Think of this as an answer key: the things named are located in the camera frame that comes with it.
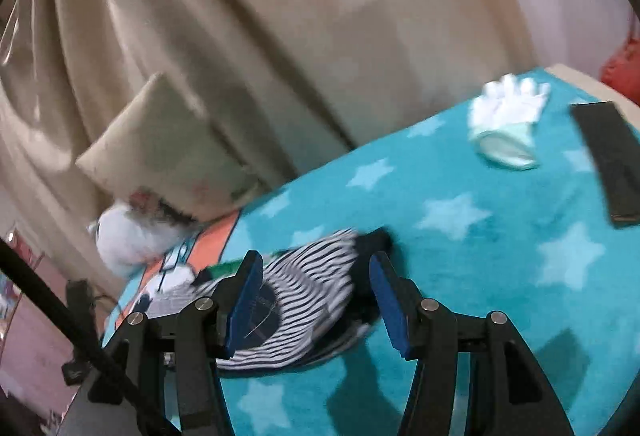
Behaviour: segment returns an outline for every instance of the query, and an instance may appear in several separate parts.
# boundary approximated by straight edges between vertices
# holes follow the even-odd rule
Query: metal screw
[[[491,320],[495,324],[506,324],[507,315],[505,315],[501,311],[494,311],[494,312],[491,313]]]
[[[201,297],[196,301],[196,310],[210,310],[212,306],[213,301],[209,297]]]
[[[144,320],[144,318],[145,318],[145,315],[143,313],[140,313],[139,311],[134,311],[131,315],[127,317],[127,322],[132,326],[135,326],[136,324],[140,324]]]
[[[440,303],[436,299],[422,299],[420,306],[425,311],[436,311],[440,307]]]

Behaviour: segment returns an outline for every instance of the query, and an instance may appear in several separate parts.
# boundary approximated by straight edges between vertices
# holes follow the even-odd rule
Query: orange patterned fabric
[[[156,262],[146,267],[134,298],[123,308],[123,315],[116,321],[120,326],[134,306],[145,299],[152,299],[160,292],[193,280],[201,270],[220,262],[226,241],[231,236],[240,211],[236,210],[207,228],[185,239]]]

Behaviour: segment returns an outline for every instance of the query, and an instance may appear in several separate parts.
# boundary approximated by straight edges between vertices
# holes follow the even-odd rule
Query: beige curtain
[[[74,160],[151,74],[277,187],[535,64],[515,0],[17,0],[0,55],[5,183],[103,281],[84,228],[108,197]]]

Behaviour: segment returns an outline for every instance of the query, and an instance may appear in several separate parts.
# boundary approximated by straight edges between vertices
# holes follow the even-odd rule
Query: blue bed sheet
[[[594,98],[542,69],[551,96],[534,132],[540,166],[513,172],[467,140],[468,103],[369,143],[247,207],[222,260],[339,228],[386,226],[405,271],[450,310],[507,313],[536,353],[577,436],[606,424],[640,368],[639,227],[613,229],[568,105]],[[137,287],[132,280],[121,304]],[[395,434],[415,363],[379,323],[366,342],[306,371],[223,380],[236,434]],[[468,358],[452,434],[462,434]],[[172,377],[166,411],[177,420]]]

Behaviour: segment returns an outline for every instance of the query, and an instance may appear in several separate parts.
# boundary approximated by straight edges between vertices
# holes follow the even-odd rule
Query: star pattern
[[[587,269],[603,256],[605,248],[587,235],[583,222],[574,223],[559,239],[544,242],[538,251],[545,258],[538,286],[564,284],[580,291],[587,279]]]
[[[347,187],[362,187],[366,191],[370,191],[380,181],[396,168],[388,164],[388,158],[383,158],[369,165],[361,165],[357,168],[356,174],[347,183]]]
[[[311,230],[296,230],[291,236],[291,244],[289,246],[302,246],[309,242],[315,241],[322,236],[324,225],[318,225]]]
[[[462,241],[471,225],[492,215],[474,206],[471,193],[460,194],[452,200],[426,200],[425,216],[416,228],[439,230],[452,241]]]
[[[576,172],[593,172],[593,159],[586,147],[564,151],[564,157],[568,159]]]
[[[414,138],[415,136],[431,136],[434,132],[444,126],[445,121],[438,115],[427,118],[421,122],[418,122],[409,129],[407,138]]]
[[[260,215],[273,219],[278,213],[282,212],[290,205],[289,191],[284,191],[276,197],[270,199],[260,208]]]
[[[249,389],[238,401],[238,408],[251,419],[251,425],[257,436],[262,436],[271,427],[289,429],[291,423],[282,405],[284,386],[273,384],[265,386],[257,379],[249,380]]]

